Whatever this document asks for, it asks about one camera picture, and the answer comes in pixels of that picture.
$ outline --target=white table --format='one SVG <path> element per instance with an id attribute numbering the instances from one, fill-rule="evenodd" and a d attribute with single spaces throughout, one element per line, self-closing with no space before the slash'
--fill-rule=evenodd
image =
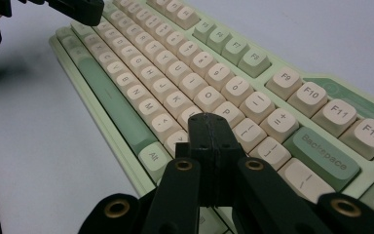
<path id="1" fill-rule="evenodd" d="M 374 96 L 374 2 L 188 2 L 302 70 Z M 0 20 L 2 229 L 76 233 L 102 198 L 136 194 L 48 43 L 70 19 L 12 3 Z"/>

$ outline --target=green spacebar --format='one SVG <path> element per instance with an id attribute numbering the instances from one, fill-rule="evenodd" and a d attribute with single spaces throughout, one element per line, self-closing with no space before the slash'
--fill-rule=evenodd
<path id="1" fill-rule="evenodd" d="M 135 155 L 156 137 L 93 58 L 84 58 L 78 69 Z"/>

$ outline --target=light green keyboard frame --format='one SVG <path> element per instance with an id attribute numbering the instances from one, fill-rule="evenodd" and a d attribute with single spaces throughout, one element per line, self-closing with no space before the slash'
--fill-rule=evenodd
<path id="1" fill-rule="evenodd" d="M 150 11 L 156 12 L 154 9 L 148 6 L 145 3 L 145 1 L 138 2 L 143 4 L 143 7 L 150 9 Z M 222 23 L 218 22 L 217 20 L 207 17 L 205 14 L 201 13 L 197 9 L 195 10 L 201 19 L 207 18 L 216 22 L 219 26 L 229 28 L 223 25 Z M 162 17 L 163 21 L 169 23 L 175 30 L 184 31 L 184 29 L 180 28 L 178 25 L 173 23 L 171 20 L 167 19 L 165 16 L 160 15 L 160 13 L 158 12 L 156 13 L 157 15 Z M 256 48 L 266 53 L 270 62 L 272 63 L 272 65 L 260 76 L 258 76 L 257 78 L 251 78 L 246 73 L 238 69 L 235 65 L 227 61 L 225 58 L 221 57 L 221 55 L 217 54 L 215 51 L 211 50 L 207 45 L 203 44 L 201 41 L 195 38 L 193 36 L 194 28 L 195 27 L 193 26 L 190 29 L 185 30 L 184 36 L 188 40 L 194 41 L 201 48 L 205 48 L 204 51 L 211 53 L 217 61 L 227 64 L 233 73 L 235 73 L 238 76 L 242 76 L 244 79 L 246 79 L 256 91 L 266 94 L 272 100 L 276 107 L 283 107 L 291 114 L 293 114 L 294 117 L 299 121 L 299 124 L 301 126 L 305 126 L 314 130 L 316 133 L 318 133 L 323 138 L 328 140 L 331 144 L 339 148 L 347 155 L 351 156 L 358 163 L 358 165 L 360 166 L 360 172 L 354 179 L 354 181 L 342 190 L 343 193 L 359 198 L 366 191 L 366 189 L 368 189 L 374 183 L 374 159 L 368 161 L 359 154 L 357 154 L 349 146 L 347 146 L 339 139 L 337 139 L 336 137 L 328 133 L 326 130 L 321 128 L 311 119 L 309 119 L 301 112 L 299 112 L 297 109 L 292 107 L 285 100 L 281 99 L 280 97 L 272 93 L 269 89 L 265 87 L 265 84 L 282 67 L 290 67 L 295 71 L 299 72 L 304 82 L 312 81 L 325 88 L 329 99 L 339 98 L 353 105 L 356 108 L 359 118 L 374 118 L 374 97 L 371 97 L 370 95 L 354 88 L 353 86 L 347 84 L 343 80 L 338 79 L 336 77 L 325 74 L 305 73 L 297 67 L 294 67 L 293 65 L 273 55 L 269 51 L 266 51 L 265 49 L 261 48 L 255 43 L 252 43 L 250 40 L 247 40 L 246 38 L 242 37 L 239 33 L 229 28 L 233 37 L 242 38 L 245 41 L 247 41 L 250 48 Z M 145 193 L 152 190 L 155 187 L 155 184 L 152 182 L 149 175 L 145 173 L 141 164 L 133 155 L 131 149 L 127 146 L 126 141 L 120 135 L 120 132 L 116 129 L 115 125 L 109 118 L 108 114 L 105 112 L 97 97 L 92 92 L 84 77 L 81 75 L 81 73 L 75 66 L 72 59 L 69 57 L 68 53 L 66 53 L 66 51 L 63 49 L 62 45 L 59 43 L 55 36 L 53 36 L 50 39 L 50 44 L 53 47 L 60 64 L 69 76 L 82 101 L 85 103 L 89 112 L 93 116 L 94 121 L 96 122 L 100 131 L 105 137 L 105 140 L 111 147 L 111 150 L 116 155 L 121 166 L 127 173 L 130 181 L 132 182 L 138 194 L 142 196 Z"/>

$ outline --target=green keyboard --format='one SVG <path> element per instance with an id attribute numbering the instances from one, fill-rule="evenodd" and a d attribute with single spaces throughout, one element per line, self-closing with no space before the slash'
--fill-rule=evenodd
<path id="1" fill-rule="evenodd" d="M 336 191 L 374 209 L 374 98 L 342 80 L 178 0 L 106 2 L 98 26 L 72 21 L 50 43 L 139 196 L 188 141 L 188 118 L 212 112 L 301 197 Z M 201 208 L 200 232 L 235 233 L 231 209 Z"/>

